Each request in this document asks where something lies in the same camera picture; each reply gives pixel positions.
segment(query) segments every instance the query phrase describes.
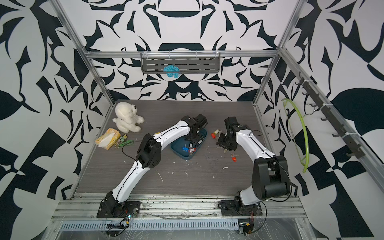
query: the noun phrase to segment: stuffed toy dog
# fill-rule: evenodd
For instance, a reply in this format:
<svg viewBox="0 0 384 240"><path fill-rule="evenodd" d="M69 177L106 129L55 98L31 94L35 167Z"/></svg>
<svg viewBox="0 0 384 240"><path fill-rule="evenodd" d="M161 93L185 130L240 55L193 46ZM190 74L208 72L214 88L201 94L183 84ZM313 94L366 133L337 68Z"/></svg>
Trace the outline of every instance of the stuffed toy dog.
<svg viewBox="0 0 384 240"><path fill-rule="evenodd" d="M135 105L121 102L115 107L117 118L112 119L116 123L117 128L123 133L140 132L141 127L136 126L136 123L143 123L144 118L136 115L137 107Z"/></svg>

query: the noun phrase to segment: orange key tag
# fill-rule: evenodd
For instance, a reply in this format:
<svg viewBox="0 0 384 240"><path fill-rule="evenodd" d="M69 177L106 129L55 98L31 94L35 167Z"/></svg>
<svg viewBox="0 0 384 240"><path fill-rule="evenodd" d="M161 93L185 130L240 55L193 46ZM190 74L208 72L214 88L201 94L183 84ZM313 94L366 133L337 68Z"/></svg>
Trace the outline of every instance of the orange key tag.
<svg viewBox="0 0 384 240"><path fill-rule="evenodd" d="M232 160L233 160L234 162L237 161L237 160L236 160L236 157L235 157L235 155L234 155L233 153L231 153L231 157L232 157Z"/></svg>

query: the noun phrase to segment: white cable clip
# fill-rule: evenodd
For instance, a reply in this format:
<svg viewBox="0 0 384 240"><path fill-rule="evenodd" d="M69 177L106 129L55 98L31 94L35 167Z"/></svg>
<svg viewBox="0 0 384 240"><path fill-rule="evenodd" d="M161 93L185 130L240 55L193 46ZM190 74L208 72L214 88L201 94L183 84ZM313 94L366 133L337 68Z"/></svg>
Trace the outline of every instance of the white cable clip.
<svg viewBox="0 0 384 240"><path fill-rule="evenodd" d="M324 106L327 106L327 105L333 105L332 103L323 103L323 105L320 107L320 110L324 107Z"/></svg>
<svg viewBox="0 0 384 240"><path fill-rule="evenodd" d="M345 136L347 135L358 135L359 137L361 137L360 134L358 134L357 132L346 132L344 136L342 136L341 138L343 139Z"/></svg>

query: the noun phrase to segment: black and white patterned wall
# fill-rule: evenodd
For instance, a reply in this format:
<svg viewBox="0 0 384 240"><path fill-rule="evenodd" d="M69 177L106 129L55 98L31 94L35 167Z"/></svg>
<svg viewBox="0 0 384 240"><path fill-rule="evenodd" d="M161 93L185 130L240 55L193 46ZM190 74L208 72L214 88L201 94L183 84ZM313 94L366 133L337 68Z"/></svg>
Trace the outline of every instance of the black and white patterned wall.
<svg viewBox="0 0 384 240"><path fill-rule="evenodd" d="M143 74L140 60L94 59L115 100L249 101L268 68L269 57L221 58L217 74Z"/></svg>
<svg viewBox="0 0 384 240"><path fill-rule="evenodd" d="M109 104L46 0L0 4L1 239L31 239L75 183Z"/></svg>
<svg viewBox="0 0 384 240"><path fill-rule="evenodd" d="M275 49L297 0L62 0L91 51Z"/></svg>
<svg viewBox="0 0 384 240"><path fill-rule="evenodd" d="M384 2L381 0L309 0L287 44L349 124L384 159ZM317 237L382 239L384 194L354 157L321 111L307 104L298 80L280 60L258 103L276 153L288 159L293 193L299 196ZM306 173L304 134L291 99L304 117L310 162Z"/></svg>
<svg viewBox="0 0 384 240"><path fill-rule="evenodd" d="M276 49L297 0L63 0L89 51ZM222 58L219 74L146 75L138 59L95 65L114 99L253 100L269 58Z"/></svg>

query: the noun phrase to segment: gray wooden tabletop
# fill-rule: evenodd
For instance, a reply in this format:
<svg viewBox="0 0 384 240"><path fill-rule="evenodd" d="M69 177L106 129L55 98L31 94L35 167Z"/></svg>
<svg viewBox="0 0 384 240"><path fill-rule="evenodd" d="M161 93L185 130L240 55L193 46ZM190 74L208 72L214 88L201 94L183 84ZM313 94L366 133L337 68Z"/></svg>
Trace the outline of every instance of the gray wooden tabletop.
<svg viewBox="0 0 384 240"><path fill-rule="evenodd" d="M147 134L163 131L176 124L183 116L196 117L203 114L208 124L207 139L191 160L183 160L167 146L161 155L160 163L147 172L133 189L137 194L184 194L184 195L235 195L251 185L253 163L246 152L238 146L230 153L218 148L210 134L221 129L225 132L224 119L235 116L240 124L252 130L260 130L251 102L200 102L200 101L151 101L124 100L137 106L137 114L145 119L141 132L128 133L128 139L141 140ZM112 118L109 127L115 128ZM126 146L124 152L136 156L140 142ZM107 193L116 187L127 174L133 160L126 157L121 148L109 150L96 148L76 192Z"/></svg>

